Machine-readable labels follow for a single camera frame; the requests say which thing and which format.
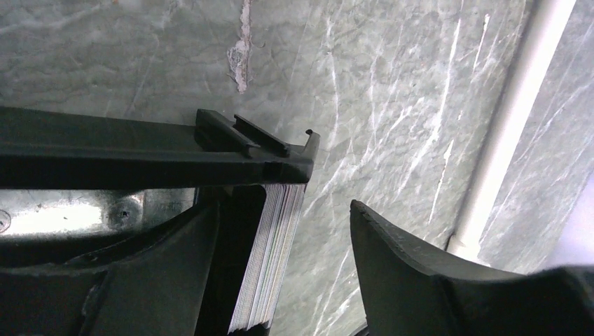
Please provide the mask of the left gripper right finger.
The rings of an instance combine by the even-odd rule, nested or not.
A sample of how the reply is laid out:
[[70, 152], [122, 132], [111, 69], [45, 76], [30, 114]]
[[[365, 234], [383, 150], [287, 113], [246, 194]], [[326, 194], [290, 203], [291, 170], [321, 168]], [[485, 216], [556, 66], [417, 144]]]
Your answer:
[[528, 275], [459, 258], [350, 205], [360, 335], [592, 335], [593, 268]]

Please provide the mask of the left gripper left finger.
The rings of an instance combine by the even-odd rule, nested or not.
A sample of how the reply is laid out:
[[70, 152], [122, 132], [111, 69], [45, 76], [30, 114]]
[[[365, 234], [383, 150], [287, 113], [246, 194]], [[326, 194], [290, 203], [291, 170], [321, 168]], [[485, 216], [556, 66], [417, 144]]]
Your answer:
[[1, 245], [2, 335], [193, 335], [219, 228], [198, 204], [137, 234]]

